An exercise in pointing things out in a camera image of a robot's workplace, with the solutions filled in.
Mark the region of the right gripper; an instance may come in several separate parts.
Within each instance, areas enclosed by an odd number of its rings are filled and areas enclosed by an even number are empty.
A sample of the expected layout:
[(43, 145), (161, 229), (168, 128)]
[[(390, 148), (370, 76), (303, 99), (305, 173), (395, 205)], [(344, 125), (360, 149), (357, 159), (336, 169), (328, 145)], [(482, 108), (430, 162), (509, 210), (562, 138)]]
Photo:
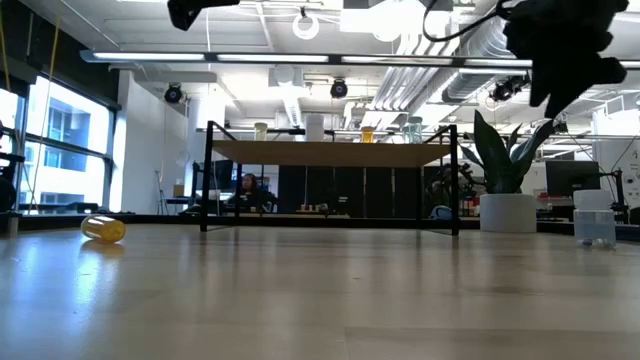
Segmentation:
[(627, 70), (601, 53), (609, 27), (629, 0), (522, 0), (509, 10), (507, 49), (532, 62), (530, 106), (549, 96), (545, 117), (556, 118), (594, 85), (619, 84)]

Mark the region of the clear bottle with white cap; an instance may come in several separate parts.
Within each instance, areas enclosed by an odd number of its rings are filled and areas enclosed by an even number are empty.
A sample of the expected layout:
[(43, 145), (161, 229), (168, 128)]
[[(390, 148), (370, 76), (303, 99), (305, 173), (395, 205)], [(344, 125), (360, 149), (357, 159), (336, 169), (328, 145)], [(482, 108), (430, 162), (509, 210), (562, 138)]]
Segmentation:
[(573, 193), (574, 236), (584, 247), (614, 249), (616, 240), (613, 200), (607, 190), (577, 190)]

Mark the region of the green pill vial white cap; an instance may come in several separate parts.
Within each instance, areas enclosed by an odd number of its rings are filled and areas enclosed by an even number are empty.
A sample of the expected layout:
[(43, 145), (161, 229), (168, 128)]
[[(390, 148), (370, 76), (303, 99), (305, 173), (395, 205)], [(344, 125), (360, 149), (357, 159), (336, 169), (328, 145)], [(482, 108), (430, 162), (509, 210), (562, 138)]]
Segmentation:
[(408, 144), (420, 144), (422, 142), (422, 118), (410, 117), (404, 127), (404, 140)]

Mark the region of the white plastic screw-cap bottle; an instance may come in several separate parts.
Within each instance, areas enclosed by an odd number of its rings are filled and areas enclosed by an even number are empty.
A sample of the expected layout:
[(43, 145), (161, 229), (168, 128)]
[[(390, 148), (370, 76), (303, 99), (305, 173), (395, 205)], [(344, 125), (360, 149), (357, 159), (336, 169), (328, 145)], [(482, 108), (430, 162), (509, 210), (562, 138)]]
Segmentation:
[(321, 114), (308, 114), (305, 123), (305, 136), (307, 142), (324, 141), (324, 117)]

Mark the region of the black linear ceiling light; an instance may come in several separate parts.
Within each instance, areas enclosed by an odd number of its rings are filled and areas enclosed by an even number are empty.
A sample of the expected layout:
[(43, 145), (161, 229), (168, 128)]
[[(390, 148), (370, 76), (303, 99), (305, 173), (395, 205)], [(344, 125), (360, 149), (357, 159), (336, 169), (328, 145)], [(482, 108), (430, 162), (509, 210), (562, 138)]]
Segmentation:
[(531, 60), (515, 58), (343, 55), (296, 53), (214, 53), (214, 52), (106, 52), (82, 50), (87, 63), (228, 63), (228, 64), (294, 64), (328, 66), (398, 66), (464, 69), (525, 70)]

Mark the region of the black computer monitor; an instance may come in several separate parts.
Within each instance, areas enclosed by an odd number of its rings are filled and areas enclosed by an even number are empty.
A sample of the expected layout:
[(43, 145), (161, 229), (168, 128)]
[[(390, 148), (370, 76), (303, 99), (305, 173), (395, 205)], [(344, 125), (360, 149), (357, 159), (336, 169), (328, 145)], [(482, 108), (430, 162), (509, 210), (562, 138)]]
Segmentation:
[(578, 190), (599, 190), (597, 162), (553, 160), (545, 162), (547, 193), (554, 197), (572, 197)]
[[(233, 185), (234, 162), (231, 160), (218, 160), (211, 163), (210, 190), (230, 190)], [(194, 175), (196, 176), (196, 189), (203, 189), (204, 163), (195, 163), (193, 165)]]

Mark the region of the snake plant in white pot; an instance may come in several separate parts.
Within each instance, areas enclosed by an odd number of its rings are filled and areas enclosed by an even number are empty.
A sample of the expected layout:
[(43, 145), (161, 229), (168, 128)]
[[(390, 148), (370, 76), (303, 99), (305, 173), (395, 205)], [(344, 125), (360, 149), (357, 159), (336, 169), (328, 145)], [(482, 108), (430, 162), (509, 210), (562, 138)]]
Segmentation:
[(462, 153), (484, 171), (486, 193), (479, 198), (480, 228), (485, 232), (534, 233), (537, 231), (536, 200), (521, 192), (537, 149), (554, 134), (554, 122), (546, 121), (525, 142), (513, 131), (504, 140), (497, 130), (474, 113), (471, 139), (475, 149)]

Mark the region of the large glass window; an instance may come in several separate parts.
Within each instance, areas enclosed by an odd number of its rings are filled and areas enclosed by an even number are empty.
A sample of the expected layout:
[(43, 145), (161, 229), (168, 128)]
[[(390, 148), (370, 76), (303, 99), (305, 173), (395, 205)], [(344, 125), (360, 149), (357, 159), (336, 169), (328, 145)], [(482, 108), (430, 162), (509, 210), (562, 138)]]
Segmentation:
[(64, 86), (0, 85), (0, 151), (19, 155), (13, 208), (40, 215), (107, 202), (114, 114)]

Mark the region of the person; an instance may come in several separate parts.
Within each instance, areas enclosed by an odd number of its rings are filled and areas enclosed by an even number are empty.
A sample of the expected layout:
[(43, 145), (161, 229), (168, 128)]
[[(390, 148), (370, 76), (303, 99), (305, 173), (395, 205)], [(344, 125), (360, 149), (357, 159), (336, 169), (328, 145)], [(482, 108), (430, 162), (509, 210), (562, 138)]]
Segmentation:
[(241, 212), (271, 212), (276, 204), (277, 197), (259, 188), (256, 177), (251, 173), (242, 176), (241, 189), (227, 200), (229, 207), (238, 205)]

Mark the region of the silver ventilation duct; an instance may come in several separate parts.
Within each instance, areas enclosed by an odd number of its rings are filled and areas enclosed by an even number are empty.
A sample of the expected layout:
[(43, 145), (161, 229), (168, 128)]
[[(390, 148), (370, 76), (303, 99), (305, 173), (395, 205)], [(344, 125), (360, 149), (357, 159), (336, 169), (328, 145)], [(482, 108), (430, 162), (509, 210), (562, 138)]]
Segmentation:
[[(461, 43), (453, 55), (514, 59), (515, 55), (507, 49), (507, 37), (503, 34), (505, 24), (506, 21), (499, 16), (488, 19), (461, 37)], [(436, 92), (437, 99), (451, 104), (468, 101), (497, 76), (489, 69), (444, 68), (440, 73), (445, 76), (445, 83)]]

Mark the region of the wood shelf black metal frame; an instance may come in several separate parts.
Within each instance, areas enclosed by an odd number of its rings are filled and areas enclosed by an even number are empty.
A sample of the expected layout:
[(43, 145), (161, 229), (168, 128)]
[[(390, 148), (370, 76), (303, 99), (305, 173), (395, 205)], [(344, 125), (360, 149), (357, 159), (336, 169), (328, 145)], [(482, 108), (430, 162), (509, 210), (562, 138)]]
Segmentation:
[[(202, 130), (205, 134), (204, 184), (201, 197), (199, 226), (202, 232), (210, 225), (291, 227), (291, 218), (243, 216), (239, 210), (231, 218), (212, 219), (209, 217), (209, 177), (212, 173), (212, 154), (219, 153), (237, 164), (241, 171), (245, 164), (286, 165), (319, 167), (376, 167), (409, 168), (415, 171), (416, 200), (415, 215), (412, 219), (368, 219), (368, 218), (307, 218), (303, 227), (322, 228), (362, 228), (362, 229), (415, 229), (448, 230), (456, 237), (461, 229), (459, 217), (458, 181), (458, 132), (455, 125), (438, 130), (421, 144), (363, 144), (344, 142), (279, 142), (240, 141), (217, 122), (210, 120)], [(451, 195), (449, 220), (429, 220), (424, 217), (424, 167), (446, 155), (450, 157)]]

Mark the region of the black aluminium table frame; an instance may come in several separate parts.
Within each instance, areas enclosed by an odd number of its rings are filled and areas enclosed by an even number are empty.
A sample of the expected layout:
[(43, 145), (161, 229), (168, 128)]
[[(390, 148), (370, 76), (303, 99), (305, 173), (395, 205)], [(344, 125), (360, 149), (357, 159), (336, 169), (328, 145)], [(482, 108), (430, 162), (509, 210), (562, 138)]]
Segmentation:
[[(135, 215), (114, 214), (114, 219), (125, 224), (160, 224), (160, 225), (200, 225), (198, 216), (173, 215)], [(85, 216), (83, 214), (66, 215), (21, 215), (19, 230), (54, 230), (77, 228)], [(449, 232), (451, 224), (448, 221), (424, 219), (420, 222), (412, 219), (357, 219), (317, 217), (317, 216), (288, 216), (268, 217), (257, 214), (243, 214), (240, 218), (209, 217), (207, 227), (211, 226), (256, 226), (256, 227), (308, 227), (308, 228), (354, 228), (354, 229), (420, 229), (443, 230)], [(7, 214), (0, 214), (0, 235), (7, 235)]]

